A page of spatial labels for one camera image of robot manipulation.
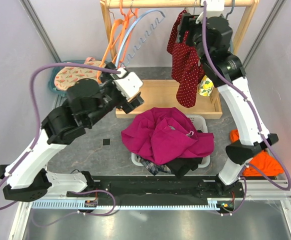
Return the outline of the light blue hanger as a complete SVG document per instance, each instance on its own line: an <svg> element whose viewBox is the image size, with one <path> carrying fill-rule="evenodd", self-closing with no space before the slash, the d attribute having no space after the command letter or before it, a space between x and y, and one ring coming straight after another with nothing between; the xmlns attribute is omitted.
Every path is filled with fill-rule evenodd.
<svg viewBox="0 0 291 240"><path fill-rule="evenodd" d="M138 16L128 26L117 52L115 66L123 68L130 65L148 38L165 19L166 14L156 8L147 10Z"/></svg>

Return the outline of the magenta skirt grey lining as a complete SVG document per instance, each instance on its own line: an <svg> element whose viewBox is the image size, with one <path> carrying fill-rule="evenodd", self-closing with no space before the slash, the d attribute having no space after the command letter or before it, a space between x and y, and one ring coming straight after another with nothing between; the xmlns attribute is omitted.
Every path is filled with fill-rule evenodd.
<svg viewBox="0 0 291 240"><path fill-rule="evenodd" d="M177 158L204 158L215 148L214 135L197 132L175 107L154 107L137 115L121 132L121 140L130 152L158 165Z"/></svg>

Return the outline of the red polka dot skirt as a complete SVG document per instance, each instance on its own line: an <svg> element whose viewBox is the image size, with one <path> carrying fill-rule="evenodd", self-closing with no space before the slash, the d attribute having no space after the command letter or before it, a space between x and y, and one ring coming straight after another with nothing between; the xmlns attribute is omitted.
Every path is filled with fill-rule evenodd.
<svg viewBox="0 0 291 240"><path fill-rule="evenodd" d="M199 56L193 46L188 46L186 40L188 31L185 32L182 42L177 42L178 27L181 23L183 10L179 13L170 33L167 52L172 55L171 77L179 83L176 99L185 108L196 104L198 84L202 81L205 72L199 63Z"/></svg>

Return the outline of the slate blue hanger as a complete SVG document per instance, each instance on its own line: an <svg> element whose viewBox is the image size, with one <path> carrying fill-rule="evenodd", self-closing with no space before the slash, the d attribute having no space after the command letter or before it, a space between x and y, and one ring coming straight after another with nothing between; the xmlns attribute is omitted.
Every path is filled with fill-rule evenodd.
<svg viewBox="0 0 291 240"><path fill-rule="evenodd" d="M228 20L229 16L233 13L234 8L235 8L235 4L236 4L236 1L235 1L235 0L232 0L232 1L231 1L231 9L230 9L230 11L225 15L225 19L226 19L226 20ZM230 51L232 54L234 53L234 44L233 44L233 40L232 40L232 39L230 40L229 51Z"/></svg>

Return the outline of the lemon print garment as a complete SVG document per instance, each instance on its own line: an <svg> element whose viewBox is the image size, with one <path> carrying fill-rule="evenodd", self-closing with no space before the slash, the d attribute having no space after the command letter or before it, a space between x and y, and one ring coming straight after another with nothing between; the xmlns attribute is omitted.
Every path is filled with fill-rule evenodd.
<svg viewBox="0 0 291 240"><path fill-rule="evenodd" d="M205 75L198 86L198 94L203 97L209 97L213 89L213 82Z"/></svg>

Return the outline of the orange plastic hanger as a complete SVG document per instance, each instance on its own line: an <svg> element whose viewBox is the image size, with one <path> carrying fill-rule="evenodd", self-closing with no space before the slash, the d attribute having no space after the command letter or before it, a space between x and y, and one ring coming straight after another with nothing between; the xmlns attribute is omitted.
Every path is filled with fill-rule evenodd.
<svg viewBox="0 0 291 240"><path fill-rule="evenodd" d="M110 12L107 8L102 11L104 26L106 30L108 44L103 54L99 67L106 66L106 59L108 55L111 57L111 62L115 63L119 59L117 47L120 47L123 41L123 33L126 30L126 19L114 18L111 20Z"/></svg>

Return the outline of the navy plaid skirt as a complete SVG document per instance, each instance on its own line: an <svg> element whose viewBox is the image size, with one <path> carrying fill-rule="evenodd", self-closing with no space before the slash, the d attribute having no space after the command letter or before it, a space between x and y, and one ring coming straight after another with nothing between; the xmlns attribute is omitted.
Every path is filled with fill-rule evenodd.
<svg viewBox="0 0 291 240"><path fill-rule="evenodd" d="M153 176L156 176L158 173L172 174L171 169L166 165L159 165L150 160L144 159L141 156L137 155L136 159L141 163Z"/></svg>

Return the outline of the black pleated skirt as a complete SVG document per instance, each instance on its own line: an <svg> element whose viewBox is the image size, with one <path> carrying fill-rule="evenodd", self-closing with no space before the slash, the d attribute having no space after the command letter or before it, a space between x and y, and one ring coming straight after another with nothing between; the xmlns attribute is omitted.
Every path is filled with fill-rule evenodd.
<svg viewBox="0 0 291 240"><path fill-rule="evenodd" d="M189 171L194 171L202 163L202 157L194 158L175 158L170 162L166 163L167 167L170 169L171 173L176 176L177 179L181 179Z"/></svg>

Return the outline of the grey hanger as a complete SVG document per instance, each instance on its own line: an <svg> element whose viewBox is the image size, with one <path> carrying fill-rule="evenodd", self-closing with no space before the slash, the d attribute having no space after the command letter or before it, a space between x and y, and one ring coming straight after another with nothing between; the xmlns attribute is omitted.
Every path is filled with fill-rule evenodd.
<svg viewBox="0 0 291 240"><path fill-rule="evenodd" d="M194 0L194 3L193 3L193 15L196 14L196 7L197 7L197 0Z"/></svg>

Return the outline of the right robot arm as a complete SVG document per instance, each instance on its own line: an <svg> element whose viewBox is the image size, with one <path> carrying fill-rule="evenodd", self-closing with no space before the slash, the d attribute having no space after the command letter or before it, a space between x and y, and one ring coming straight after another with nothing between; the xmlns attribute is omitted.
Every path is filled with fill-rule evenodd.
<svg viewBox="0 0 291 240"><path fill-rule="evenodd" d="M225 100L239 133L239 139L226 146L228 158L215 179L215 193L226 197L245 164L279 138L263 125L242 62L230 52L233 30L229 22L222 16L213 16L203 26L198 18L190 13L181 15L176 41L195 48L205 74Z"/></svg>

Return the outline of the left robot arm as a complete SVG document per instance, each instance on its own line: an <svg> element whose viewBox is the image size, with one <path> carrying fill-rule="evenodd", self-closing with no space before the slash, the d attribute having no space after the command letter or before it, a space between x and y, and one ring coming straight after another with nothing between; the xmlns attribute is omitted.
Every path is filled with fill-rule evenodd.
<svg viewBox="0 0 291 240"><path fill-rule="evenodd" d="M36 136L10 165L0 165L0 178L6 180L6 200L33 202L44 196L89 197L95 182L88 171L54 173L47 163L75 139L83 136L113 109L130 113L143 104L143 81L125 68L108 63L102 69L101 83L91 78L78 80L66 91L66 100L40 120Z"/></svg>

